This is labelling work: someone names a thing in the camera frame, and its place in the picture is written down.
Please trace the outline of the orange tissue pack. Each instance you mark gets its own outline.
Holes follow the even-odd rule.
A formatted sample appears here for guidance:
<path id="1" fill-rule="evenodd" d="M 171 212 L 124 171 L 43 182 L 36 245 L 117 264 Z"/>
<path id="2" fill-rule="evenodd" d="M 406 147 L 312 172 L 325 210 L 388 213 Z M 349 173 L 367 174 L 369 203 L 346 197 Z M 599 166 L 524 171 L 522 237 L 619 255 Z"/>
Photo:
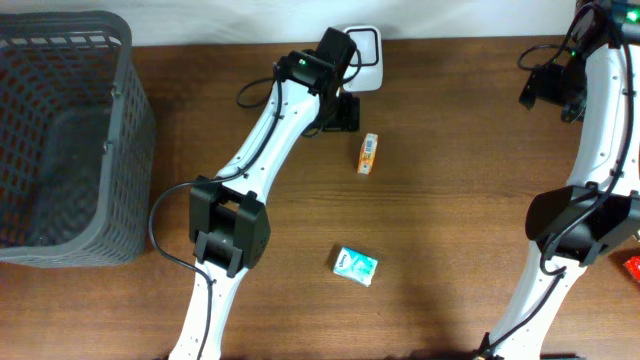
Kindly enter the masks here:
<path id="1" fill-rule="evenodd" d="M 378 145 L 378 135 L 367 133 L 364 137 L 361 150 L 359 153 L 357 173 L 361 175 L 369 175 L 372 171 L 375 161 Z"/>

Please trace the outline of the teal tissue pack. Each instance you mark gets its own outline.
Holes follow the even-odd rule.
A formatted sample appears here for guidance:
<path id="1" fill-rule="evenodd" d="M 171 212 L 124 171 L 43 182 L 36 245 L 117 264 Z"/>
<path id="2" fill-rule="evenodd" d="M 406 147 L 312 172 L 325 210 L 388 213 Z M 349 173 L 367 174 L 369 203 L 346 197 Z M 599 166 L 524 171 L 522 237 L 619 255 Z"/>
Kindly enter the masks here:
<path id="1" fill-rule="evenodd" d="M 333 273 L 369 287 L 378 266 L 378 260 L 348 247 L 342 247 L 336 258 Z"/>

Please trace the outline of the red Hacks candy bag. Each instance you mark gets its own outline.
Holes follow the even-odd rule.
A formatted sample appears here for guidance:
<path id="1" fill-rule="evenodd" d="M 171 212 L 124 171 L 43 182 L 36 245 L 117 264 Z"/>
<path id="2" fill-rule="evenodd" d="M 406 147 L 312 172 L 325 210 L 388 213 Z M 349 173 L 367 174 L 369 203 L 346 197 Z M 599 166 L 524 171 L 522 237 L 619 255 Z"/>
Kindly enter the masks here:
<path id="1" fill-rule="evenodd" d="M 625 271 L 637 283 L 640 282 L 640 257 L 632 256 L 623 264 Z"/>

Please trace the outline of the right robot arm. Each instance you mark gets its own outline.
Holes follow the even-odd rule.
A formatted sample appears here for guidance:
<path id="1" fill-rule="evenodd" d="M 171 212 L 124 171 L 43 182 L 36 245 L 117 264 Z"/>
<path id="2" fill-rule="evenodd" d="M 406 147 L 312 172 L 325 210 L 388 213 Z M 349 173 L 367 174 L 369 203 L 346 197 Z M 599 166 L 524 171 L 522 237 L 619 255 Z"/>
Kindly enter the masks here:
<path id="1" fill-rule="evenodd" d="M 600 256 L 639 231 L 639 5 L 579 1 L 554 55 L 526 67 L 519 101 L 561 107 L 582 125 L 562 188 L 537 195 L 524 271 L 476 359 L 538 359 L 565 297 Z"/>

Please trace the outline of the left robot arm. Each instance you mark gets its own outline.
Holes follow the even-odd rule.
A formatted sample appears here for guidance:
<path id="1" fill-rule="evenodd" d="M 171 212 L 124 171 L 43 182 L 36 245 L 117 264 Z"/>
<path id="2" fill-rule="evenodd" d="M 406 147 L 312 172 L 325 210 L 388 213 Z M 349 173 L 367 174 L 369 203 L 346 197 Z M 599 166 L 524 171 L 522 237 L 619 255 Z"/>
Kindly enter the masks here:
<path id="1" fill-rule="evenodd" d="M 360 101 L 342 89 L 358 55 L 353 38 L 328 28 L 317 48 L 281 57 L 264 110 L 234 157 L 214 178 L 187 182 L 195 279 L 170 358 L 220 358 L 235 294 L 268 245 L 266 202 L 293 145 L 302 136 L 359 128 Z"/>

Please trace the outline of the white barcode scanner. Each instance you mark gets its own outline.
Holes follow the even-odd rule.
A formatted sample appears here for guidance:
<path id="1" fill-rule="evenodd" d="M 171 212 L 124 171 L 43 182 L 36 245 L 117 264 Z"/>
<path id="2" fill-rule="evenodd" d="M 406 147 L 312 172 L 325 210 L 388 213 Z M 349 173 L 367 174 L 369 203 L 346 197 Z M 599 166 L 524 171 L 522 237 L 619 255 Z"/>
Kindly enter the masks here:
<path id="1" fill-rule="evenodd" d="M 357 52 L 344 75 L 342 88 L 347 92 L 378 90 L 384 73 L 380 30 L 373 25 L 353 25 L 346 27 L 344 32 L 356 43 Z"/>

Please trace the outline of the grey plastic mesh basket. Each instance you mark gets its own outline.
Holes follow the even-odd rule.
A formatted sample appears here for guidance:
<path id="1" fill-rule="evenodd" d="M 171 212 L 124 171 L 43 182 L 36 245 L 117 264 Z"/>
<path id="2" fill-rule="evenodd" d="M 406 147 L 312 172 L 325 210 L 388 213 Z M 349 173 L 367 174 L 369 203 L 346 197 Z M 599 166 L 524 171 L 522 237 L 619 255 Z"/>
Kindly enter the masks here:
<path id="1" fill-rule="evenodd" d="M 144 250 L 156 121 L 107 11 L 1 18 L 1 259 L 114 266 Z"/>

